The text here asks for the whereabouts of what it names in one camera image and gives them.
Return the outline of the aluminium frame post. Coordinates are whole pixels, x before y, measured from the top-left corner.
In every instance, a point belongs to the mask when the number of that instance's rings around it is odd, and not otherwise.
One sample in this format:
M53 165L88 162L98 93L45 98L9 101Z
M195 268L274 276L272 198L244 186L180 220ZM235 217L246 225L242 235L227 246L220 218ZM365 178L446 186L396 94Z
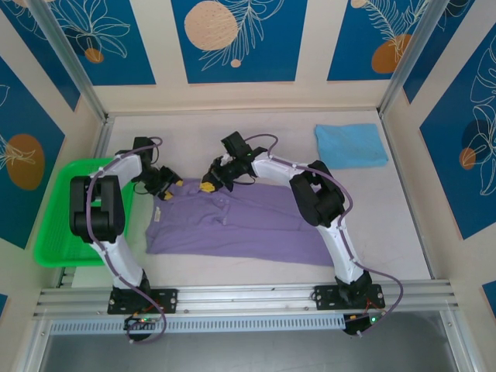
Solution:
M48 4L45 3L44 0L26 0L26 4L53 51L63 64L64 69L70 75L72 81L81 93L81 96L88 104L88 107L92 110L98 120L102 124L105 124L108 113L97 96L93 84L81 65L70 42L65 36L55 16L50 11Z
M448 2L449 0L429 0L425 13L419 20L406 51L400 59L395 72L392 74L387 89L377 107L380 119L384 119L387 111L394 103L396 96L402 89L406 78L410 75L421 52L424 50Z

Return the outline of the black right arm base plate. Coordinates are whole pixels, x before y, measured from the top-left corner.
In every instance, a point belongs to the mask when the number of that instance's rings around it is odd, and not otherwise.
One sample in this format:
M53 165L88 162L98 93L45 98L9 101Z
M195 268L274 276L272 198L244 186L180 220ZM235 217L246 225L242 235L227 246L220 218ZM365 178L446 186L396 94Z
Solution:
M319 285L314 287L313 298L318 310L351 310L385 307L382 288L372 284L364 291L352 291L339 285Z

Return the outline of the folded light blue t-shirt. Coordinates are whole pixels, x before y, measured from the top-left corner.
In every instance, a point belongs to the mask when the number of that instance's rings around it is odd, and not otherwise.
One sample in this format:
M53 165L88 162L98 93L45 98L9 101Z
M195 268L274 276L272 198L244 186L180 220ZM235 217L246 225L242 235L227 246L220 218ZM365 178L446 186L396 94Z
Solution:
M317 125L315 138L319 159L329 169L383 167L388 163L387 152L373 123Z

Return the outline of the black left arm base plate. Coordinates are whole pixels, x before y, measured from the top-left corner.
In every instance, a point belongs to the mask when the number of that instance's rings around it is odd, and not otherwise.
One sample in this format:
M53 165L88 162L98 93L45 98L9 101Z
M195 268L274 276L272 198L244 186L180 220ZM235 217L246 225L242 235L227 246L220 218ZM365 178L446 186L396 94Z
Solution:
M177 289L151 289L148 296L165 314L174 314L177 307ZM142 295L131 289L113 288L108 300L110 315L159 314L158 309Z

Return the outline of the purple polo t-shirt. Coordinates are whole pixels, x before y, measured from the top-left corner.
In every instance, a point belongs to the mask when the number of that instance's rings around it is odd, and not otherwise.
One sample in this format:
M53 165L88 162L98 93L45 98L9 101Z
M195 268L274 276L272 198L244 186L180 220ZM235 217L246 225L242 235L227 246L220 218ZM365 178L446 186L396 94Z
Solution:
M153 200L148 254L241 257L332 266L317 229L300 215L291 190L269 184L203 192L190 178Z

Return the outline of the green plastic basket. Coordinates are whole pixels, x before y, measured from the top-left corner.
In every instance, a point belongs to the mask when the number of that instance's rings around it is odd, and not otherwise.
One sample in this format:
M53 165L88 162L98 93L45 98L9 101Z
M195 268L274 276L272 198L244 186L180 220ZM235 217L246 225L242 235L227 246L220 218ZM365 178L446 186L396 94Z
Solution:
M61 169L36 239L34 257L43 267L93 267L104 263L90 245L75 236L69 224L70 182L105 167L110 158L76 160Z

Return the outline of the blue floral wall panel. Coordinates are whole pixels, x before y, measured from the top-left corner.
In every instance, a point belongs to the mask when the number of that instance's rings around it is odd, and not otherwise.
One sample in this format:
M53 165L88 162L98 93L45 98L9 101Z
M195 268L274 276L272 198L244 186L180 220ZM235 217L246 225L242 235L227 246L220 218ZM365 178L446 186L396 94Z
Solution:
M94 86L156 84L130 0L48 6Z
M0 57L0 238L24 249L65 135Z
M430 0L348 0L328 81L391 78Z
M171 0L189 84L292 82L308 0Z
M496 222L496 32L420 127L462 238Z

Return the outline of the aluminium mounting rail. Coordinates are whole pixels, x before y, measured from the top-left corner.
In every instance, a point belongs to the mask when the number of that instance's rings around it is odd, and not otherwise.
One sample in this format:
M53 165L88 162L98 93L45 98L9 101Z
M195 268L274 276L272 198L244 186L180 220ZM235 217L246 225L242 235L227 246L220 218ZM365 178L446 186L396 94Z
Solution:
M300 315L316 312L312 284L182 286L176 315ZM454 309L458 301L448 280L405 281L400 312ZM106 314L108 288L46 288L36 318L69 319Z

